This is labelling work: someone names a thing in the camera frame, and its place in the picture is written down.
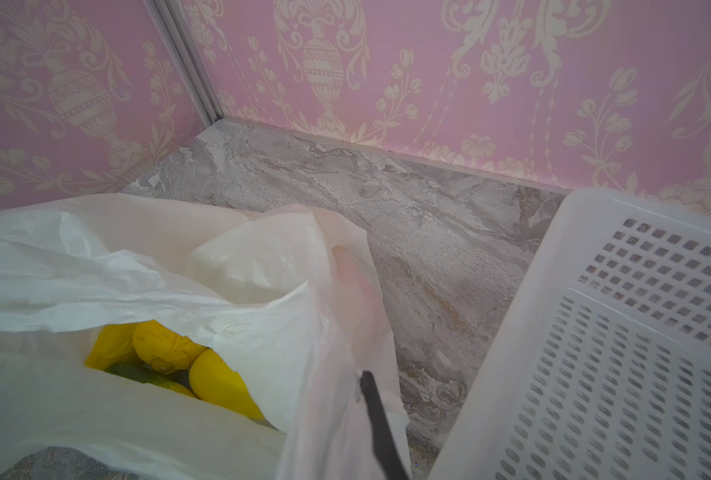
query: green fruit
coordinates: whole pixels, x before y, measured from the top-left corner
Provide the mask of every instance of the green fruit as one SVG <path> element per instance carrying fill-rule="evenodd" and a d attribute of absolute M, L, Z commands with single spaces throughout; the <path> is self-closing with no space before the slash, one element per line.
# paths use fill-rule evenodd
<path fill-rule="evenodd" d="M 169 389 L 177 393 L 182 393 L 183 395 L 191 396 L 192 398 L 197 398 L 186 387 L 179 385 L 171 379 L 167 379 L 163 375 L 155 373 L 153 370 L 148 370 L 141 365 L 118 362 L 111 365 L 107 370 L 105 370 L 105 372 L 121 376 L 125 379 L 134 380 L 139 383 L 152 383 L 153 385 L 161 386 L 164 389 Z"/>

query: white plastic basket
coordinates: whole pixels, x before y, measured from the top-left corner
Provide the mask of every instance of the white plastic basket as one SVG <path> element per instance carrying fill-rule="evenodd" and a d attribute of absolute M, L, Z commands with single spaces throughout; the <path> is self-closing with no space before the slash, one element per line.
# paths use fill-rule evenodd
<path fill-rule="evenodd" d="M 711 479 L 711 218 L 563 202 L 430 479 Z"/>

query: plastic bag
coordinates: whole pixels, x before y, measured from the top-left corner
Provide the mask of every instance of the plastic bag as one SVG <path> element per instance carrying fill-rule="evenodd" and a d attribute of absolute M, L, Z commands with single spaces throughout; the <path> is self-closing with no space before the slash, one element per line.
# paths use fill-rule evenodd
<path fill-rule="evenodd" d="M 280 431 L 82 365 L 101 326 L 150 319 L 212 347 Z M 408 466 L 366 235 L 334 212 L 106 194 L 0 213 L 0 473 L 66 446 L 156 478 L 380 478 L 360 370 Z"/>

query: floral wallpaper pattern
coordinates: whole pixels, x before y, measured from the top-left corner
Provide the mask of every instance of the floral wallpaper pattern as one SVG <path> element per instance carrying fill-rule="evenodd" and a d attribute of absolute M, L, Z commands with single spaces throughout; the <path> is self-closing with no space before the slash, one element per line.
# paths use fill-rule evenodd
<path fill-rule="evenodd" d="M 0 0 L 0 209 L 118 191 L 202 127 L 142 2 Z"/>
<path fill-rule="evenodd" d="M 230 116 L 711 216 L 711 2 L 182 6 Z"/>

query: marble countertop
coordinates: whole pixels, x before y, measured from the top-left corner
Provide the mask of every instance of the marble countertop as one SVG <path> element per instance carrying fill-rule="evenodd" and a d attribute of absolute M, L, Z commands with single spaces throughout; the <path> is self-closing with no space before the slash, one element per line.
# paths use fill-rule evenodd
<path fill-rule="evenodd" d="M 425 478 L 563 196 L 220 120 L 124 191 L 263 212 L 300 203 L 369 233 Z"/>

